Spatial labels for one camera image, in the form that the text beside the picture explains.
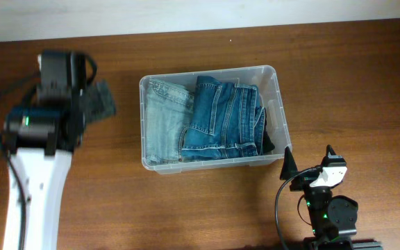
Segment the black fuzzy garment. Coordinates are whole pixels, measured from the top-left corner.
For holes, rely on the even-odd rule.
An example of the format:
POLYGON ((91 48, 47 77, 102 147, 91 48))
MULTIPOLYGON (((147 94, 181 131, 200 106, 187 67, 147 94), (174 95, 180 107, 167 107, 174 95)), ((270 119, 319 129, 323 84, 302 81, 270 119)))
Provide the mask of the black fuzzy garment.
POLYGON ((265 118, 265 123, 264 123, 264 131, 263 131, 263 137, 262 137, 262 152, 264 155, 270 153, 275 149, 275 145, 272 142, 269 133, 267 132, 267 118, 265 118))

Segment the dark blue jeans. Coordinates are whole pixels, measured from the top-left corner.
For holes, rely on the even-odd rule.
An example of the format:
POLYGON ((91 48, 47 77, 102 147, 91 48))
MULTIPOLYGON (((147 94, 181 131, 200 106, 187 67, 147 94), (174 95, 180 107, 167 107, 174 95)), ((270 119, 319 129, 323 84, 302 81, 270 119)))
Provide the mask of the dark blue jeans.
POLYGON ((265 118, 256 85, 199 76, 181 155, 189 160, 261 156, 265 118))

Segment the clear plastic storage bin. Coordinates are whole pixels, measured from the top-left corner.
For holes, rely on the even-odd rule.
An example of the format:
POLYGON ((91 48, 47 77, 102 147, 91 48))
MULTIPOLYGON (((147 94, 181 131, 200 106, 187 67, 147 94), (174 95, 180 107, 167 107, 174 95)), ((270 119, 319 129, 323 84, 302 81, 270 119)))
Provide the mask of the clear plastic storage bin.
POLYGON ((141 160, 143 167, 149 171, 155 171, 159 174, 176 174, 203 169, 270 165, 273 162, 284 158, 284 150, 286 147, 292 147, 276 70, 270 65, 216 69, 200 72, 147 75, 141 78, 139 88, 141 160), (147 138, 149 137, 149 132, 145 127, 145 123, 148 120, 148 104, 146 100, 146 94, 149 81, 151 79, 160 79, 170 83, 183 85, 188 90, 193 91, 195 89, 197 77, 200 75, 211 76, 219 81, 248 83, 249 85, 258 86, 260 91, 260 102, 267 112, 266 131, 269 134, 270 140, 275 145, 275 149, 273 151, 264 156, 232 158, 227 160, 178 162, 174 164, 162 165, 153 164, 145 159, 147 154, 147 138))

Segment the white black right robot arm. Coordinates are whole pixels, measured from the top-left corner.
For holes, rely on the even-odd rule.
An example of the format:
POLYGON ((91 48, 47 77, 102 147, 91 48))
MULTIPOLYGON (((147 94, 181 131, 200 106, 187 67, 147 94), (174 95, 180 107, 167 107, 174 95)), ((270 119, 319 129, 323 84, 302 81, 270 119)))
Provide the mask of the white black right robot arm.
POLYGON ((283 184, 276 193, 274 217, 279 240, 287 249, 279 224, 278 207, 282 191, 286 186, 292 192, 303 192, 300 200, 306 202, 312 227, 312 237, 303 239, 304 249, 334 250, 372 250, 382 249, 383 245, 375 240, 353 241, 357 234, 356 222, 359 205, 349 197, 334 196, 332 189, 343 182, 347 172, 347 162, 336 154, 331 145, 326 146, 322 162, 314 167, 299 171, 289 147, 285 148, 284 162, 280 179, 283 184))

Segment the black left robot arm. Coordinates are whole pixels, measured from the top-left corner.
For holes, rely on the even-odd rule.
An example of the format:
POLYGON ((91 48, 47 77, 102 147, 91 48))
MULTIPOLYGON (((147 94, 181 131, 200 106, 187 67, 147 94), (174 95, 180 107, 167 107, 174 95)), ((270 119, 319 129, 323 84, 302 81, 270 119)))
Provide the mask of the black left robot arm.
POLYGON ((79 51, 43 51, 40 82, 7 114, 0 146, 8 163, 4 249, 56 249, 60 204, 88 124, 116 106, 97 64, 79 51))

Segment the light blue jeans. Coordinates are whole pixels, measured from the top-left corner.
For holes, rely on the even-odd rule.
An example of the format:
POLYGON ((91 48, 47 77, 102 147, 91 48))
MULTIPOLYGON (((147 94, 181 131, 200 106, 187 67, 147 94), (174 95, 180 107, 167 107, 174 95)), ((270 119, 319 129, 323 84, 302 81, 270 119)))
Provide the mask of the light blue jeans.
POLYGON ((146 161, 150 165, 182 162, 181 148, 193 114, 193 93, 182 85, 153 78, 145 100, 146 161))

